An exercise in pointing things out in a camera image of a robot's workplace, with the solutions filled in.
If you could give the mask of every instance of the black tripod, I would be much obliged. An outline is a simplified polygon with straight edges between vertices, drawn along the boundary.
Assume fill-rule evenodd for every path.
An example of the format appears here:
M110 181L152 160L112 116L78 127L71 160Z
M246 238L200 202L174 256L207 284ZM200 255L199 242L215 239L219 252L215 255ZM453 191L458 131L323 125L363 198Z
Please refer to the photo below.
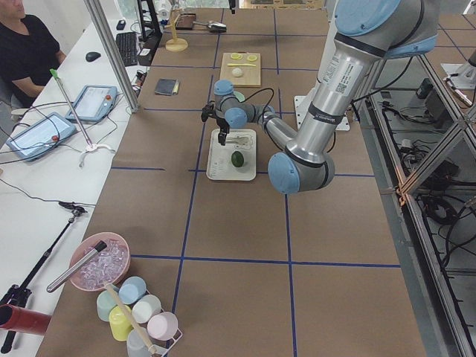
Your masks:
M53 244L51 245L48 250L43 253L42 257L39 258L38 263L33 267L33 270L30 271L30 274L26 277L23 283L18 286L13 284L7 291L7 294L0 300L0 305L4 305L9 303L10 305L18 306L18 307L26 307L28 298L31 295L31 290L27 287L28 284L32 281L35 277L36 273L41 269L45 261L50 257L51 252L53 251L54 246L59 242L62 235L66 232L68 227L74 222L76 217L81 216L86 210L81 206L76 206L74 203L68 202L60 202L59 205L62 207L71 210L73 216L68 219L68 224L62 229L59 236L54 240ZM3 343L3 346L0 349L1 353L9 353L12 349L13 340L15 339L16 332L15 331L8 331L7 337Z

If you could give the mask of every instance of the green avocado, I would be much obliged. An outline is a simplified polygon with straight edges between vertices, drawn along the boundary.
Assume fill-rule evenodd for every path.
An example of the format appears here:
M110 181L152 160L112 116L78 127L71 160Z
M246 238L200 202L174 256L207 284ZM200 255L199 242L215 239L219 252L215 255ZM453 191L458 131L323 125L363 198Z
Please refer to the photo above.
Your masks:
M243 158L243 154L239 151L233 152L231 154L231 163L235 167L241 167L245 163L245 158Z

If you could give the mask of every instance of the yellow cup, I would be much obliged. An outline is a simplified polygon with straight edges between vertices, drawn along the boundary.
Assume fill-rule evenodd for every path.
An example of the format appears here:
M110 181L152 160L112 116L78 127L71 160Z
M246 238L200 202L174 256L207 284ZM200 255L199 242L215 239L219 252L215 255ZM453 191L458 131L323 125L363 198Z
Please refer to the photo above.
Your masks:
M109 313L109 326L111 326L112 337L117 341L127 341L127 336L132 331L131 323L124 316L119 306L116 306Z

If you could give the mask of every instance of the person's arm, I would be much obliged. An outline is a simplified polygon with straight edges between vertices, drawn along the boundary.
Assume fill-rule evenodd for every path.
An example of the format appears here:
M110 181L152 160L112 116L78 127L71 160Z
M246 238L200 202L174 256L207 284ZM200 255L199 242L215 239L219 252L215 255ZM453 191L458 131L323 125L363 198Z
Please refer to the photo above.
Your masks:
M20 80L12 80L12 83L20 88L28 97L32 98L38 97L44 89L44 86L37 86L29 77Z
M65 53L64 53L63 51L61 51L61 50L59 50L58 52L56 52L56 53L55 53L55 56L57 57L58 62L59 62L60 64L61 64L62 61L64 61L65 58L66 58Z

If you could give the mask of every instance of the cutting board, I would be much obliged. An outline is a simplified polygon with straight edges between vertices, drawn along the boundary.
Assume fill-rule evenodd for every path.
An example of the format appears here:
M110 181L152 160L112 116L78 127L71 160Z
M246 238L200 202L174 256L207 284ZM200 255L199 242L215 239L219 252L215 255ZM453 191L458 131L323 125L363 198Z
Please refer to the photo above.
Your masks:
M256 53L243 53L239 52L242 55L241 59L233 59L231 58L231 52L225 52L223 54L222 59L222 67L220 70L220 79L221 80L229 80L231 81L235 87L249 87L249 88L259 88L261 87L261 55ZM250 55L254 55L257 57L256 61L248 61L247 57ZM228 66L228 63L236 63L236 64L252 64L256 65L256 67L250 66ZM235 68L240 68L243 71L243 75L241 77L235 77L231 72Z

